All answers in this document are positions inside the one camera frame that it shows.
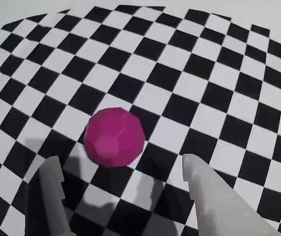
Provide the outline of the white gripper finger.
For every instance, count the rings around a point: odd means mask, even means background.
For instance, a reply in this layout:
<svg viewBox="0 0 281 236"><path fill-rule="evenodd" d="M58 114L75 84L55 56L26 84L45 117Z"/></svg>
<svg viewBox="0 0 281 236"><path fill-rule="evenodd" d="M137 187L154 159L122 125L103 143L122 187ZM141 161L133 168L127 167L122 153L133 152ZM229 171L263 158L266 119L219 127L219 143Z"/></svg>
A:
<svg viewBox="0 0 281 236"><path fill-rule="evenodd" d="M64 177L57 156L36 170L26 190L26 235L70 236L72 231L62 200Z"/></svg>
<svg viewBox="0 0 281 236"><path fill-rule="evenodd" d="M184 154L183 179L195 201L201 236L279 236L203 159Z"/></svg>

